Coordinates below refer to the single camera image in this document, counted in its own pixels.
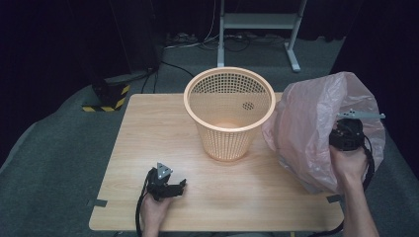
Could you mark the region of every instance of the hand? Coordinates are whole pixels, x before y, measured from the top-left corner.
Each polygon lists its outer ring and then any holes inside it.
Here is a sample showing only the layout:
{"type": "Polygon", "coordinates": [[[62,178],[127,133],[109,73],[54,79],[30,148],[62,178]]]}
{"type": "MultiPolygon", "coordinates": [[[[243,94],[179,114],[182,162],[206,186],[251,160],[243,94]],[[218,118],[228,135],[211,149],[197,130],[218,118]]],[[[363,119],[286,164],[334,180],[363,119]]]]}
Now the hand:
{"type": "Polygon", "coordinates": [[[338,182],[345,189],[346,186],[358,185],[363,181],[367,169],[367,155],[363,148],[354,151],[340,151],[330,146],[333,169],[338,182]]]}
{"type": "Polygon", "coordinates": [[[142,231],[144,237],[158,236],[160,225],[166,217],[167,209],[172,200],[171,197],[168,197],[161,201],[157,201],[152,195],[145,195],[140,210],[141,218],[144,223],[142,231]]]}

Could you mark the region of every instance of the dark background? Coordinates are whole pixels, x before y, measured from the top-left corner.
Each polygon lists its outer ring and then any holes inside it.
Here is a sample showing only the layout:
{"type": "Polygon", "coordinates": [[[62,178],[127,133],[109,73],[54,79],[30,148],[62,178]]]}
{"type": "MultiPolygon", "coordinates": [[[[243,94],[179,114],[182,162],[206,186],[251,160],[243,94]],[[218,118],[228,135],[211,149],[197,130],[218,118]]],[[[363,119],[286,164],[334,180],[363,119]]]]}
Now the dark background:
{"type": "MultiPolygon", "coordinates": [[[[0,165],[31,124],[53,113],[67,98],[91,84],[89,68],[102,79],[141,69],[132,68],[132,63],[126,61],[116,24],[118,16],[110,2],[0,2],[0,165]],[[81,41],[70,39],[68,21],[78,26],[75,29],[81,41]]],[[[165,3],[164,10],[159,12],[164,12],[166,18],[161,30],[170,35],[183,32],[204,39],[211,26],[212,0],[165,3]]],[[[286,13],[296,12],[298,5],[293,0],[227,0],[225,10],[286,13]]],[[[387,115],[385,126],[416,176],[419,174],[414,150],[418,143],[415,135],[418,70],[414,64],[418,57],[417,5],[413,0],[308,1],[298,34],[304,40],[347,37],[331,73],[352,71],[372,90],[380,110],[387,115]]],[[[219,30],[219,4],[216,6],[213,36],[219,30]]],[[[148,54],[137,53],[145,58],[148,54]]]]}

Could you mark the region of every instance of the gray floor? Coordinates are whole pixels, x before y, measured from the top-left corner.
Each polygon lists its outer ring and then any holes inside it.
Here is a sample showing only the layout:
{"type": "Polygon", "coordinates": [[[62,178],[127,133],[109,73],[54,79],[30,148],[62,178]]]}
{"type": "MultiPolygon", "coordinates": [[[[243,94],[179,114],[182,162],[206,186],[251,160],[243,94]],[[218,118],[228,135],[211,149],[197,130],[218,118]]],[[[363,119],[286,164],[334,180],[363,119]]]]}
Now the gray floor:
{"type": "MultiPolygon", "coordinates": [[[[241,52],[228,51],[226,66],[250,69],[265,77],[275,91],[290,83],[325,76],[341,41],[298,40],[295,54],[301,72],[293,73],[281,43],[250,45],[241,52]]],[[[231,48],[243,44],[228,42],[231,48]]],[[[216,50],[170,48],[163,60],[194,74],[216,67],[216,50]]],[[[121,76],[109,81],[124,80],[121,76]]],[[[152,93],[154,75],[144,87],[152,93]]],[[[191,76],[162,64],[155,93],[183,93],[191,76]]],[[[127,98],[139,93],[144,80],[130,83],[127,98]]],[[[88,223],[124,116],[119,112],[84,113],[81,105],[92,100],[84,88],[49,117],[31,126],[17,142],[0,173],[0,236],[114,236],[92,231],[88,223]]],[[[390,137],[367,197],[381,236],[419,236],[419,184],[390,137]]],[[[164,236],[226,236],[237,233],[163,233],[164,236]]],[[[290,236],[290,233],[264,233],[290,236]]],[[[306,236],[309,232],[296,232],[306,236]]],[[[123,232],[120,236],[135,236],[123,232]]]]}

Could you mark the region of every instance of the white stand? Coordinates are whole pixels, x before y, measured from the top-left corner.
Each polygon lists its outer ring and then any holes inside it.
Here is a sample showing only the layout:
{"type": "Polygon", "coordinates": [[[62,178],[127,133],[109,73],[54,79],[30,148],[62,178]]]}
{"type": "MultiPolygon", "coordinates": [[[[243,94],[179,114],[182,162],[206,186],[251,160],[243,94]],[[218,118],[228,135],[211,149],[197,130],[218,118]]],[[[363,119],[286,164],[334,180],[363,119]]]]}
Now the white stand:
{"type": "Polygon", "coordinates": [[[298,34],[307,0],[302,0],[296,14],[247,14],[224,13],[224,0],[221,0],[219,19],[219,45],[217,67],[224,66],[224,30],[225,29],[286,29],[293,30],[290,42],[285,43],[287,55],[294,72],[299,72],[298,62],[293,53],[293,45],[298,34]]]}

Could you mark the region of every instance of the translucent plastic bag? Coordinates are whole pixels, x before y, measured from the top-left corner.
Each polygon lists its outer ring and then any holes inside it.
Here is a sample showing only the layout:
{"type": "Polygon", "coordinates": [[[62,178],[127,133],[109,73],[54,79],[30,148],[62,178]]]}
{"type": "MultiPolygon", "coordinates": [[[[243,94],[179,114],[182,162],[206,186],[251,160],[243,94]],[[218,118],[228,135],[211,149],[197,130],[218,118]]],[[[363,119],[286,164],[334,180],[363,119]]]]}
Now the translucent plastic bag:
{"type": "MultiPolygon", "coordinates": [[[[330,161],[329,134],[338,113],[350,109],[378,114],[377,101],[350,72],[290,84],[274,113],[262,125],[280,164],[311,193],[340,194],[330,161]]],[[[373,147],[376,169],[383,159],[385,131],[379,118],[361,118],[373,147]]]]}

